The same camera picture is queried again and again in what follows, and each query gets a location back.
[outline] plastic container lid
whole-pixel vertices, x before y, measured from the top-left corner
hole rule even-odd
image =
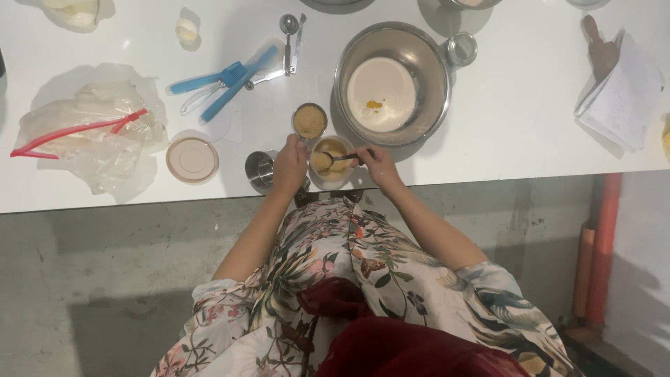
[[[172,142],[165,160],[172,175],[186,183],[208,180],[218,170],[216,150],[212,144],[198,138],[183,138]]]

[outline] wall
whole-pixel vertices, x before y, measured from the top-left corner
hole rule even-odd
[[[626,173],[604,340],[670,376],[670,170]]]

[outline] gray floor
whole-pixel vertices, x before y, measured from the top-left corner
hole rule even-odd
[[[568,313],[591,176],[414,188],[518,279]],[[260,198],[0,215],[0,375],[148,376]],[[364,209],[406,230],[379,191]]]

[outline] floral shirt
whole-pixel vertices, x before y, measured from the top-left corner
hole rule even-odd
[[[532,376],[582,376],[506,270],[487,262],[451,271],[347,199],[290,213],[269,265],[246,282],[196,288],[185,336],[151,376],[313,376],[348,321],[311,316],[295,296],[331,276],[359,285],[375,315],[502,350]]]

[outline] woman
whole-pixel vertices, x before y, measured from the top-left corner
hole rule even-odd
[[[511,356],[523,375],[582,375],[514,278],[412,194],[388,151],[366,146],[355,152],[360,160],[352,166],[367,166],[421,247],[345,198],[296,209],[277,234],[307,172],[308,151],[290,135],[275,161],[274,187],[212,281],[194,290],[186,335],[152,376],[343,375],[334,372],[335,364],[351,366],[359,358],[369,365],[385,357],[372,347],[394,347],[394,357],[409,357],[406,347],[433,336],[440,339],[434,344],[463,341],[469,345],[454,349],[471,345],[493,357]],[[376,317],[349,326],[369,315]],[[361,335],[364,328],[368,335]],[[425,335],[411,337],[422,329]],[[384,333],[397,335],[384,341],[373,335]],[[437,358],[451,357],[442,345],[438,351]]]

